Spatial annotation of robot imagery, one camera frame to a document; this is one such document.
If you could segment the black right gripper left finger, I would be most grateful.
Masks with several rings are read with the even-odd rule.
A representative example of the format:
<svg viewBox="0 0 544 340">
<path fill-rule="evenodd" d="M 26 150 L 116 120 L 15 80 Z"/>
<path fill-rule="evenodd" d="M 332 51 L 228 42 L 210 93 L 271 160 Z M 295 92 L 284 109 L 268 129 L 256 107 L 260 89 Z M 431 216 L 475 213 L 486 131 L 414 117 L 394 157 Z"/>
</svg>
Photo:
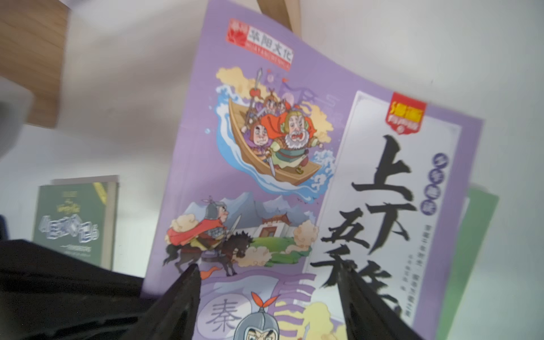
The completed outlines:
<svg viewBox="0 0 544 340">
<path fill-rule="evenodd" d="M 121 338 L 191 340 L 200 294 L 201 272 L 192 264 Z"/>
</svg>

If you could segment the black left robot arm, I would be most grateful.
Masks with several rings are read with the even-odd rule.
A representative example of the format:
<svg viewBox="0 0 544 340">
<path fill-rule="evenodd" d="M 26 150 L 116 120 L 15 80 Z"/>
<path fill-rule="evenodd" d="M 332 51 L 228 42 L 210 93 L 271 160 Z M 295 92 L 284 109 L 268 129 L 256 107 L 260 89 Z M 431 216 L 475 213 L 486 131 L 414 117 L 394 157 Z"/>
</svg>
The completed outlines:
<svg viewBox="0 0 544 340">
<path fill-rule="evenodd" d="M 1 221 L 2 339 L 119 339 L 154 304 L 143 280 L 9 240 Z"/>
</svg>

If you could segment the purple cartoon comic book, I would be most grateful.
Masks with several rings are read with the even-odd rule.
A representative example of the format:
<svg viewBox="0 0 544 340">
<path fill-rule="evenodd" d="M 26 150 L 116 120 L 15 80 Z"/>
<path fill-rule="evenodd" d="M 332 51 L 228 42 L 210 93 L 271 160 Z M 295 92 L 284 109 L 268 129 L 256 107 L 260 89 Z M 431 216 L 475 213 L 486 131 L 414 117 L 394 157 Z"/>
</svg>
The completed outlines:
<svg viewBox="0 0 544 340">
<path fill-rule="evenodd" d="M 209 1 L 142 294 L 195 264 L 196 339 L 345 339 L 344 262 L 435 339 L 482 127 Z"/>
</svg>

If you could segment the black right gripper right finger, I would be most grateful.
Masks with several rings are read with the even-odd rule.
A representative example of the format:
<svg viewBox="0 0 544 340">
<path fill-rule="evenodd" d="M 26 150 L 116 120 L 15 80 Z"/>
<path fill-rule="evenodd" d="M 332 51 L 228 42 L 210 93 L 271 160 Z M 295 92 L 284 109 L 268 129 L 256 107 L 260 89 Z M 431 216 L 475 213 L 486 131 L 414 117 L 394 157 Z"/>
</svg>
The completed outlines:
<svg viewBox="0 0 544 340">
<path fill-rule="evenodd" d="M 347 262 L 339 262 L 337 286 L 350 340 L 422 340 Z"/>
</svg>

